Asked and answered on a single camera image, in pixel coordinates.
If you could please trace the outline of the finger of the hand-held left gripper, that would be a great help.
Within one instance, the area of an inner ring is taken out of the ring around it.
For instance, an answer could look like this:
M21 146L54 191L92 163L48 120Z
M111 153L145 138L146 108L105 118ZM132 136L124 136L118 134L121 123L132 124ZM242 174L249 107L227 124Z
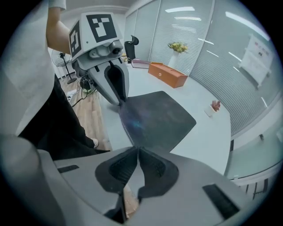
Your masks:
M110 82L112 90L116 95L119 104L125 102L129 93L129 71L127 65L117 58L110 61Z
M110 63L102 63L88 70L89 77L96 83L96 88L112 105L120 105L120 97L110 80Z

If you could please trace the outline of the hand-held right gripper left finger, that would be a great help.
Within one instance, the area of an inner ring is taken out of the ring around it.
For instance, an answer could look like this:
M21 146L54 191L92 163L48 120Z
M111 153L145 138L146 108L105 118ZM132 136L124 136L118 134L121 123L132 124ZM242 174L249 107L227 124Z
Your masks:
M102 154L57 160L59 173L73 191L105 217L127 220L124 188L136 169L138 148L126 147Z

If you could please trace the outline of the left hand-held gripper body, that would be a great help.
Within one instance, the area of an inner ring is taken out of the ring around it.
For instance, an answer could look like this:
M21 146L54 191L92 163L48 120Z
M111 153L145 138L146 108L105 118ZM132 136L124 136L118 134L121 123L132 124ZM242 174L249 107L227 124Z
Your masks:
M110 65L107 75L122 77L122 34L113 13L83 13L69 33L72 67L77 77L83 77L92 67L99 72L99 65Z

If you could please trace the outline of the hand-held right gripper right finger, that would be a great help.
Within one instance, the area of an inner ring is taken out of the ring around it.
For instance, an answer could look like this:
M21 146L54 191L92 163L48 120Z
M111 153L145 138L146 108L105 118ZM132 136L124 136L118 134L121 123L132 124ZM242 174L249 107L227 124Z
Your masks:
M129 226L214 226L239 213L251 198L208 165L171 153L138 151L144 186Z

